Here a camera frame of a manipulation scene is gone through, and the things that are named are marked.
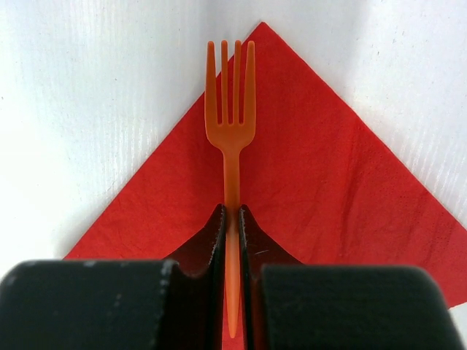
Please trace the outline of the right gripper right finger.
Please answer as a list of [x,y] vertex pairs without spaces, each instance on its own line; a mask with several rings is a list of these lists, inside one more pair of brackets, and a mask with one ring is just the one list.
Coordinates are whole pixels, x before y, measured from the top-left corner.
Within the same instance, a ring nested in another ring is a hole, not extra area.
[[246,349],[448,349],[449,313],[413,266],[305,265],[243,206]]

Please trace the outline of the red paper napkin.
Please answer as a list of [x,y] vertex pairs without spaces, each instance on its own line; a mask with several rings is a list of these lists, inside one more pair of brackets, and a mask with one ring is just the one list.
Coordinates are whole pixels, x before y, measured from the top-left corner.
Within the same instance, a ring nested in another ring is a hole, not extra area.
[[[449,306],[466,301],[466,230],[267,24],[255,43],[257,122],[241,200],[306,264],[424,268]],[[69,253],[162,258],[223,199],[223,158],[197,100]]]

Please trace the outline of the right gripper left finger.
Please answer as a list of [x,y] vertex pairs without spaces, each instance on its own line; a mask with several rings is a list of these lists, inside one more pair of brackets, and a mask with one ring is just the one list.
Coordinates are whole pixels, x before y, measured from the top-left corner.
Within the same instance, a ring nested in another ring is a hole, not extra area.
[[226,213],[162,260],[29,260],[1,281],[3,349],[220,349]]

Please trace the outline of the orange plastic fork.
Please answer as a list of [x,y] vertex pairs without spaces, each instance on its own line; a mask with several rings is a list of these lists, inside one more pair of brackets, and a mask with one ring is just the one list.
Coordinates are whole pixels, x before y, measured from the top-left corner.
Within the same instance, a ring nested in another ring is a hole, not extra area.
[[232,113],[228,113],[228,43],[221,42],[221,96],[217,95],[215,44],[207,44],[204,120],[207,139],[223,154],[223,195],[227,221],[225,233],[225,295],[228,331],[236,337],[240,307],[239,208],[241,151],[255,137],[256,81],[255,43],[247,43],[244,98],[240,98],[242,43],[235,42],[233,55]]

